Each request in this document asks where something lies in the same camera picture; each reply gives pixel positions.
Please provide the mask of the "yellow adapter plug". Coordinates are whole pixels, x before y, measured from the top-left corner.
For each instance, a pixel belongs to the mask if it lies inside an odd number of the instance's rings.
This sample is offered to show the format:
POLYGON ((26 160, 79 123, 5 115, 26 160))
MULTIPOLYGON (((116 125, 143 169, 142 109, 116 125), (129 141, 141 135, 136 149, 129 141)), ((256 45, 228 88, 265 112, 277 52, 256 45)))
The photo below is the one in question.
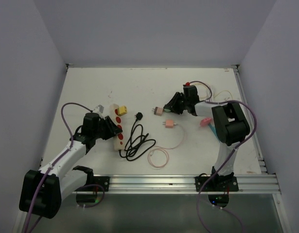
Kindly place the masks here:
POLYGON ((118 116, 123 116, 125 114, 127 114, 127 107, 126 106, 120 106, 118 109, 117 109, 117 112, 118 112, 118 116))

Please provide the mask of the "beige power strip red sockets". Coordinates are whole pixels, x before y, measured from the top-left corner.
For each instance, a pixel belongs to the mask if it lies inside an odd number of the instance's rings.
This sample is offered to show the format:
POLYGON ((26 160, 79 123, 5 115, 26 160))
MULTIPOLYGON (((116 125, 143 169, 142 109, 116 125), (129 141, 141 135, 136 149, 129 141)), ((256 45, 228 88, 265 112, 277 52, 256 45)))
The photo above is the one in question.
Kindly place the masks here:
POLYGON ((116 134, 113 137, 113 145, 115 151, 120 151, 124 149, 124 135, 123 135, 123 128, 122 128, 122 119, 118 115, 119 105, 112 104, 109 107, 109 115, 111 120, 114 122, 115 126, 121 130, 120 133, 116 134))

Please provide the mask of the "black mounting plate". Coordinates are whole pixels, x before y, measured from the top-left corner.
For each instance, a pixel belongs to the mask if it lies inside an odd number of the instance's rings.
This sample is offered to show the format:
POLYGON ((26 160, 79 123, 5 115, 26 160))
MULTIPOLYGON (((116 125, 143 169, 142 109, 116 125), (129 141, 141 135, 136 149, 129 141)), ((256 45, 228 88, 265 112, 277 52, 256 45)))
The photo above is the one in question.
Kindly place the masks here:
POLYGON ((91 191, 91 192, 105 192, 109 191, 110 177, 109 176, 94 176, 90 184, 86 184, 78 188, 76 191, 91 191))
POLYGON ((199 192, 204 183, 206 185, 202 189, 202 192, 238 192, 239 186, 237 178, 234 173, 227 176, 215 175, 213 179, 207 182, 210 176, 205 173, 201 173, 199 176, 194 178, 196 191, 199 192))

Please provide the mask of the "pink plug on white strip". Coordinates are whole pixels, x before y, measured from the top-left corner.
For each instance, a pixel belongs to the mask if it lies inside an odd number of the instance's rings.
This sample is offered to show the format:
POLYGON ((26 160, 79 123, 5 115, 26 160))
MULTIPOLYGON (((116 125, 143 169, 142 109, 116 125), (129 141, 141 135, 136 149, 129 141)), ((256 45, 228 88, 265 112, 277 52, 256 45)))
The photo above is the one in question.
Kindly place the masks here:
POLYGON ((212 122, 212 118, 211 117, 206 117, 206 118, 204 118, 200 121, 200 126, 201 127, 206 127, 206 126, 210 125, 211 122, 212 122))

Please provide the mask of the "white power strip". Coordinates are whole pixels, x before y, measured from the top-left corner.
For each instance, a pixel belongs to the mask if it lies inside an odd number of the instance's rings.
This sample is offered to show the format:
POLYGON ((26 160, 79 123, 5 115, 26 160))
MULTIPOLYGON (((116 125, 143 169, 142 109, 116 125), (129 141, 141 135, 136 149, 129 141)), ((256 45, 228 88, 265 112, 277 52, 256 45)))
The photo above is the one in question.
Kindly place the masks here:
POLYGON ((217 137, 217 133, 216 133, 216 129, 215 129, 215 127, 211 123, 209 124, 209 128, 211 129, 211 131, 213 132, 213 134, 215 135, 215 137, 218 138, 217 137))

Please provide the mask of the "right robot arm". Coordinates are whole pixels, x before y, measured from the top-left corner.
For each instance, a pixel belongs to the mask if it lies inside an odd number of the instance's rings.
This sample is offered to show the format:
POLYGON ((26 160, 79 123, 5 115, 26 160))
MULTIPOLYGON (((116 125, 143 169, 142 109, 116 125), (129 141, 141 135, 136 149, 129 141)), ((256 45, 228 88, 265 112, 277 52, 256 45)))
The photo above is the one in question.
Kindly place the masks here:
POLYGON ((251 129, 242 107, 247 106, 239 100, 224 102, 200 100, 194 85, 183 86, 183 92, 176 92, 163 107, 165 111, 178 115, 186 110, 193 116, 208 117, 213 120, 220 142, 218 157, 212 167, 210 179, 214 190, 219 191, 227 186, 226 176, 233 174, 237 150, 250 137, 251 129))

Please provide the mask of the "aluminium front rail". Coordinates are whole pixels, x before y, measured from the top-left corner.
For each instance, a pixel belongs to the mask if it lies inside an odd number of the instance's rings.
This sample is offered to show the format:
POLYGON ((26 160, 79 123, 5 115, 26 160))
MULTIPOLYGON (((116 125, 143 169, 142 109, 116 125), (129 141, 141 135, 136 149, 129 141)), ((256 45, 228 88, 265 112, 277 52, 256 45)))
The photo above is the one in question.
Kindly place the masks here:
MULTIPOLYGON (((197 193, 193 175, 113 175, 111 194, 194 194, 197 193)), ((202 192, 202 194, 278 194, 276 175, 236 175, 238 192, 202 192)))

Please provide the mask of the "pink USB adapter plug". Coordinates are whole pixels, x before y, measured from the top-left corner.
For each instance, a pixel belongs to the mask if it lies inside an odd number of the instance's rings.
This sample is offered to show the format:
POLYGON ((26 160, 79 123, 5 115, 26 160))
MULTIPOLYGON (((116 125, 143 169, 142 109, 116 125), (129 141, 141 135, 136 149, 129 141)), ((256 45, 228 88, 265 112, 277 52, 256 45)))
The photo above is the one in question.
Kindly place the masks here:
POLYGON ((160 108, 160 107, 155 107, 152 109, 152 111, 153 111, 154 115, 156 115, 156 116, 162 116, 162 114, 164 112, 163 108, 160 108))

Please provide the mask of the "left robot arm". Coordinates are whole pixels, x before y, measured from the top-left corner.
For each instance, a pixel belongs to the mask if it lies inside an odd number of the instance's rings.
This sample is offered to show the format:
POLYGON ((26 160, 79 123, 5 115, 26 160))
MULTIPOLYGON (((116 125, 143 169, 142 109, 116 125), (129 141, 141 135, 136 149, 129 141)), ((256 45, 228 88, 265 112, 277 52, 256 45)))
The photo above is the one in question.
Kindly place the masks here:
POLYGON ((39 170, 29 170, 25 174, 19 209, 51 219, 72 192, 91 190, 96 185, 93 170, 78 166, 76 162, 88 154, 98 139, 108 140, 122 132, 119 123, 109 116, 85 114, 83 124, 76 129, 61 154, 39 170))

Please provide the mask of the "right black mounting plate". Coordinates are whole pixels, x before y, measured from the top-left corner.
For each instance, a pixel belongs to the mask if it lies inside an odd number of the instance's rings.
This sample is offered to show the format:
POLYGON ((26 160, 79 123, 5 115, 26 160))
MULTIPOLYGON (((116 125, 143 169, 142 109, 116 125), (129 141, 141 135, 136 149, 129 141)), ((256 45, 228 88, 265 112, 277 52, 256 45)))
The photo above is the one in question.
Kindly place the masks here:
POLYGON ((234 173, 227 176, 215 175, 213 179, 207 182, 210 176, 205 173, 201 173, 199 176, 194 178, 196 191, 199 192, 204 183, 206 185, 202 189, 202 192, 238 192, 239 186, 237 178, 234 173))

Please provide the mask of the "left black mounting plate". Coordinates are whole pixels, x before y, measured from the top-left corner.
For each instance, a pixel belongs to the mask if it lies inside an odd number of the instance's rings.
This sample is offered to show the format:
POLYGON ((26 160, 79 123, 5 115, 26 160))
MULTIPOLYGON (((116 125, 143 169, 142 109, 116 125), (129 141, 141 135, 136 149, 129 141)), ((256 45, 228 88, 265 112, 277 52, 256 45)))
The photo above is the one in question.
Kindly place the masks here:
POLYGON ((90 184, 86 184, 78 188, 76 191, 91 191, 91 192, 105 192, 109 191, 110 177, 109 176, 94 176, 90 184))

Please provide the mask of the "pink USB charger with cable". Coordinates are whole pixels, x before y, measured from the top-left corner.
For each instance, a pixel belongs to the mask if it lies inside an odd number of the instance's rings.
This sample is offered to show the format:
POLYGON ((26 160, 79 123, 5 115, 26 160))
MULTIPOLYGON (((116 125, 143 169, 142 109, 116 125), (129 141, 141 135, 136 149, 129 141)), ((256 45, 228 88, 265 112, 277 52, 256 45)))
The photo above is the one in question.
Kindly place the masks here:
POLYGON ((176 123, 172 119, 166 119, 162 124, 167 129, 171 129, 176 126, 176 123))

